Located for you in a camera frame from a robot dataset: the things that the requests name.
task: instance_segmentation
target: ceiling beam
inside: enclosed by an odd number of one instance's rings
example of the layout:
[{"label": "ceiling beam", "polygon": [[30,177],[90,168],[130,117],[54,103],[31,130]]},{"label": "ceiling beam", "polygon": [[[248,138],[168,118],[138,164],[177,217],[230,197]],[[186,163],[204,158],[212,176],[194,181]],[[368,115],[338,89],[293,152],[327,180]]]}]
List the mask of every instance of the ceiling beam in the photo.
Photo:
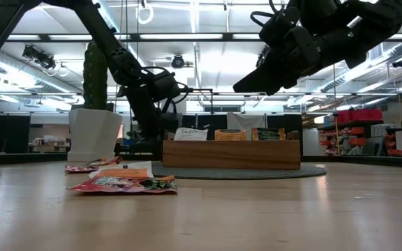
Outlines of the ceiling beam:
[{"label": "ceiling beam", "polygon": [[[115,34],[121,42],[262,42],[258,33],[122,33]],[[8,43],[87,43],[92,41],[89,34],[12,34]],[[385,42],[402,42],[402,33]]]}]

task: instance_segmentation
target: snack bag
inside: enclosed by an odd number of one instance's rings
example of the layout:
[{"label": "snack bag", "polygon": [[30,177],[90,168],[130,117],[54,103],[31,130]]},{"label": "snack bag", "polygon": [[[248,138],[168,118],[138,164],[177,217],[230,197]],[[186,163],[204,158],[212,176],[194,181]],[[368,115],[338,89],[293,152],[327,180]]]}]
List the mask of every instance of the snack bag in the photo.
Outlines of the snack bag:
[{"label": "snack bag", "polygon": [[78,192],[177,193],[174,176],[163,178],[94,177],[69,188]]}]

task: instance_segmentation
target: window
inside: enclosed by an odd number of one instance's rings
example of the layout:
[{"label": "window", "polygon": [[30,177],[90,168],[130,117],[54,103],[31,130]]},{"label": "window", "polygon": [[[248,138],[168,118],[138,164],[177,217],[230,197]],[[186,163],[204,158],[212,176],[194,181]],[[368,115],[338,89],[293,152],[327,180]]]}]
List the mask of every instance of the window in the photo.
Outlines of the window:
[{"label": "window", "polygon": [[[241,105],[214,105],[213,112],[241,112]],[[205,112],[212,112],[210,105],[204,106]]]}]

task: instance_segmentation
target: packaging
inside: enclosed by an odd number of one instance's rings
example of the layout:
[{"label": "packaging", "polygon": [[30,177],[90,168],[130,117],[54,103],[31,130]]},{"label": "packaging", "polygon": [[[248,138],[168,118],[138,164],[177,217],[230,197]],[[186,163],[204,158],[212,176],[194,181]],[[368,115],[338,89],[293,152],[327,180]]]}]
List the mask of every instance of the packaging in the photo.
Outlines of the packaging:
[{"label": "packaging", "polygon": [[178,191],[174,176],[164,178],[94,177],[68,189],[78,192],[149,192],[155,194],[177,193]]},{"label": "packaging", "polygon": [[89,174],[94,177],[153,178],[151,169],[103,169]]},{"label": "packaging", "polygon": [[216,141],[246,141],[245,130],[220,129],[215,131]]},{"label": "packaging", "polygon": [[280,135],[280,140],[286,140],[285,128],[278,129],[278,134]]},{"label": "packaging", "polygon": [[99,167],[109,166],[109,165],[118,165],[122,162],[122,157],[115,157],[111,160],[107,160],[106,158],[100,158],[98,160],[94,160],[84,164],[82,166],[72,165],[65,166],[65,172],[67,174],[85,174],[98,170]]},{"label": "packaging", "polygon": [[207,140],[207,133],[208,130],[178,128],[174,141],[204,141]]},{"label": "packaging", "polygon": [[252,128],[252,140],[280,140],[277,128]]}]

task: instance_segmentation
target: security camera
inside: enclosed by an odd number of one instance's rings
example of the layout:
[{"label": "security camera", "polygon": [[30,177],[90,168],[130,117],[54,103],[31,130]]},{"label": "security camera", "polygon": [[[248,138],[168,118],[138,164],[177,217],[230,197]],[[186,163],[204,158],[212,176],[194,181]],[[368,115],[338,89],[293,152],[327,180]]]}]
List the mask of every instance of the security camera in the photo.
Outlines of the security camera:
[{"label": "security camera", "polygon": [[184,59],[182,55],[175,55],[172,60],[172,67],[175,69],[181,69],[184,67]]},{"label": "security camera", "polygon": [[402,67],[402,60],[392,63],[392,66],[394,68]]}]

